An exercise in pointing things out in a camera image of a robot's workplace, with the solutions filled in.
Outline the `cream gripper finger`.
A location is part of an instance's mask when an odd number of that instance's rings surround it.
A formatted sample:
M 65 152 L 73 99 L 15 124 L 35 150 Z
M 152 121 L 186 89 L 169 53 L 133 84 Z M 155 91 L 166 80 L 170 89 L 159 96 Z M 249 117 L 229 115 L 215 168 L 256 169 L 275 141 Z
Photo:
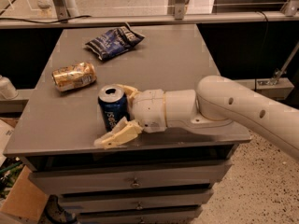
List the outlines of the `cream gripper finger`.
M 131 107 L 133 104 L 133 100 L 140 93 L 140 91 L 135 87 L 123 85 L 123 84 L 119 84 L 119 87 L 124 91 L 127 105 Z
M 136 139 L 142 131 L 143 128 L 135 119 L 128 121 L 122 118 L 110 132 L 96 139 L 93 144 L 103 149 L 119 147 Z

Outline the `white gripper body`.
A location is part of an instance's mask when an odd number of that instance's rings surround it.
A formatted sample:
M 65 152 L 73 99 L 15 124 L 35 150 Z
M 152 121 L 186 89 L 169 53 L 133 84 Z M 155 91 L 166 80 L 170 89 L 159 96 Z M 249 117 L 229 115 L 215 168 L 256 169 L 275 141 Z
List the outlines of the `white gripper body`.
M 144 132 L 157 133 L 166 130 L 162 90 L 140 92 L 133 100 L 131 112 Z

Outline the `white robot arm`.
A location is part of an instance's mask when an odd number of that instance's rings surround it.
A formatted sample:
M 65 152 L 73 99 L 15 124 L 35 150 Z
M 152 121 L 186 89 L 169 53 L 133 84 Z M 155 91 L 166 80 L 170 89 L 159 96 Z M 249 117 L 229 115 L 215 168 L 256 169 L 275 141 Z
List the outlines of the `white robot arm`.
M 265 97 L 221 76 L 207 76 L 194 90 L 163 91 L 114 85 L 98 97 L 107 104 L 124 98 L 129 118 L 119 118 L 112 130 L 94 141 L 96 147 L 122 146 L 140 133 L 182 128 L 191 133 L 216 135 L 239 123 L 299 161 L 299 110 Z

